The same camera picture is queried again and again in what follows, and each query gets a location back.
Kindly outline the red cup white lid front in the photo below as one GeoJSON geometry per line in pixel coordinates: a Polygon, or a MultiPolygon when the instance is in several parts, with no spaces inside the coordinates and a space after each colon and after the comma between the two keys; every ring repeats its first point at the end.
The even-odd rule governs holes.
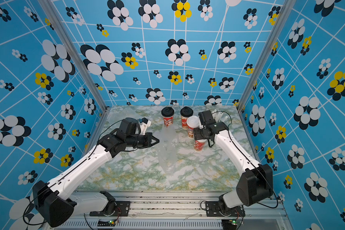
{"type": "Polygon", "coordinates": [[[205,139],[194,141],[194,150],[201,151],[204,148],[206,142],[207,142],[207,140],[205,140],[205,139]]]}

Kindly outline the clear plastic carrier bag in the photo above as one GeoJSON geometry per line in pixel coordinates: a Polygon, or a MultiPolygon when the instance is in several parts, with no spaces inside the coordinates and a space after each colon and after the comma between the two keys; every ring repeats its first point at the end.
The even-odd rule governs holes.
{"type": "Polygon", "coordinates": [[[172,125],[163,125],[158,139],[160,143],[156,145],[156,150],[159,164],[166,174],[173,174],[177,163],[179,136],[172,125]]]}

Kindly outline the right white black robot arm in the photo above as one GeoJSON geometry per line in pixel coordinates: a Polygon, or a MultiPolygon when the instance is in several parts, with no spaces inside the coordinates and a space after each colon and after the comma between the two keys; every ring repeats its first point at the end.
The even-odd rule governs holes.
{"type": "Polygon", "coordinates": [[[219,122],[202,129],[196,127],[193,133],[195,140],[206,140],[209,147],[220,147],[240,175],[235,189],[219,197],[222,214],[228,215],[240,206],[249,207],[274,194],[271,167],[253,158],[234,138],[227,125],[219,122]]]}

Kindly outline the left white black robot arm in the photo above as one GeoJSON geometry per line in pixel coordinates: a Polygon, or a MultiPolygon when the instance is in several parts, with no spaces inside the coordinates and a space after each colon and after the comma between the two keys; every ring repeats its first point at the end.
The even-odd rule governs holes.
{"type": "Polygon", "coordinates": [[[66,171],[33,186],[34,207],[50,227],[58,227],[70,217],[90,212],[105,216],[120,215],[115,198],[106,191],[74,196],[76,188],[99,167],[121,152],[150,148],[160,141],[147,132],[151,121],[127,117],[119,121],[119,128],[101,137],[96,145],[66,171]]]}

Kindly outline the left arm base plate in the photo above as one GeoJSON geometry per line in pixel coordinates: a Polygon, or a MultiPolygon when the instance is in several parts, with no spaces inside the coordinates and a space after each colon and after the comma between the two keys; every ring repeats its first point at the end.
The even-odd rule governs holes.
{"type": "Polygon", "coordinates": [[[130,201],[115,201],[107,204],[102,211],[93,211],[92,217],[127,217],[130,210],[130,201]]]}

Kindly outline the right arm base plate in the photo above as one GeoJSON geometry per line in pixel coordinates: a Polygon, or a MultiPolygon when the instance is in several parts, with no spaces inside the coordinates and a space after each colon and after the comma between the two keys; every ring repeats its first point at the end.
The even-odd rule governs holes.
{"type": "Polygon", "coordinates": [[[222,201],[204,201],[205,206],[203,210],[208,217],[230,217],[241,218],[245,217],[245,211],[242,206],[228,208],[222,201]]]}

